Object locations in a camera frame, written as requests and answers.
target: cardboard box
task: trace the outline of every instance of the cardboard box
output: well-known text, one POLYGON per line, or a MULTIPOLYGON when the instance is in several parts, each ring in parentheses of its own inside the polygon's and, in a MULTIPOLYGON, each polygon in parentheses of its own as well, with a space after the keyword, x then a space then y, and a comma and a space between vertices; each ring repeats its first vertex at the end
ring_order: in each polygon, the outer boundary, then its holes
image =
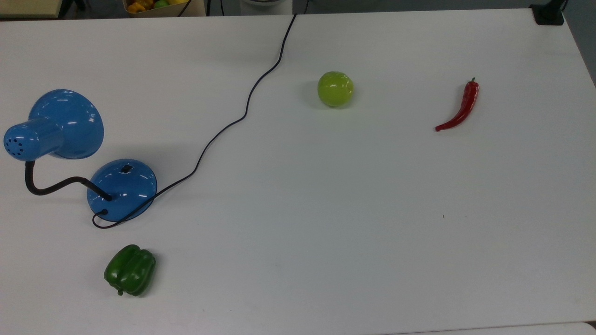
MULTIPOLYGON (((126 10, 128 6, 132 5, 135 0, 122 0, 122 5, 124 5, 124 9, 126 10)), ((186 6, 186 2, 177 5, 169 5, 166 7, 155 8, 152 10, 139 12, 139 13, 130 13, 128 10, 126 11, 130 17, 176 17, 182 9, 186 6)), ((205 16, 205 5, 203 0, 192 0, 190 4, 188 4, 187 9, 184 11, 183 17, 186 16, 205 16)))

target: green bell pepper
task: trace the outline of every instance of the green bell pepper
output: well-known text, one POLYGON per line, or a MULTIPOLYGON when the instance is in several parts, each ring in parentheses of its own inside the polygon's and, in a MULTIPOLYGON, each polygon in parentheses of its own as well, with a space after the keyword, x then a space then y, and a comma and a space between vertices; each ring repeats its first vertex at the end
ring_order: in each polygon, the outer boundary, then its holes
POLYGON ((112 258, 105 268, 104 279, 118 290, 119 296, 127 292, 136 297, 149 286, 155 264, 153 254, 131 244, 112 258))

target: lamp switch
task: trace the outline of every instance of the lamp switch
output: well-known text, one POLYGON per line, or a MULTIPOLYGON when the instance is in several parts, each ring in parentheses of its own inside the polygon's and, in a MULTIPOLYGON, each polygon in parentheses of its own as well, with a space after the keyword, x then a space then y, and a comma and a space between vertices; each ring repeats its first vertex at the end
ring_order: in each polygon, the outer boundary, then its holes
POLYGON ((132 170, 132 166, 126 164, 124 167, 121 168, 120 173, 127 174, 132 170))

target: black flexible arm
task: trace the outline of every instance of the black flexible arm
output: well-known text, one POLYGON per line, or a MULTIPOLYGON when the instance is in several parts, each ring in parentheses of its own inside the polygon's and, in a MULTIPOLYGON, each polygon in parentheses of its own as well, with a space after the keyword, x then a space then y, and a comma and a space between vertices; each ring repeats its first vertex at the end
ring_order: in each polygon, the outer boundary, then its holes
POLYGON ((25 185, 27 185, 27 189, 29 190, 29 192, 35 194, 36 196, 45 196, 46 194, 50 194, 50 193, 58 191, 60 188, 63 188, 66 185, 70 185, 75 182, 80 182, 86 188, 89 188, 91 191, 97 193, 97 195, 99 195, 103 199, 105 199, 107 201, 112 200, 111 195, 107 194, 102 189, 97 187, 95 184, 93 184, 92 182, 88 181, 86 178, 83 178, 83 177, 70 177, 70 178, 67 178, 67 179, 65 179, 55 185, 52 185, 48 188, 41 188, 41 189, 37 188, 37 187, 35 187, 35 184, 33 183, 33 167, 34 166, 35 166, 34 160, 25 162, 25 185))

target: lamp shade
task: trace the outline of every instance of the lamp shade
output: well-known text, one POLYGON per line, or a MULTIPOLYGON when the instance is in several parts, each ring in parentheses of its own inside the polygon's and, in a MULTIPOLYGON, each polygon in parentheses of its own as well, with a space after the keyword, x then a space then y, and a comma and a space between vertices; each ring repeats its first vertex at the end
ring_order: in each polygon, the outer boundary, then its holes
POLYGON ((103 139, 104 125, 95 106, 77 92, 56 89, 37 100, 27 122, 6 131, 4 148, 24 162, 45 154, 81 159, 93 155, 103 139))

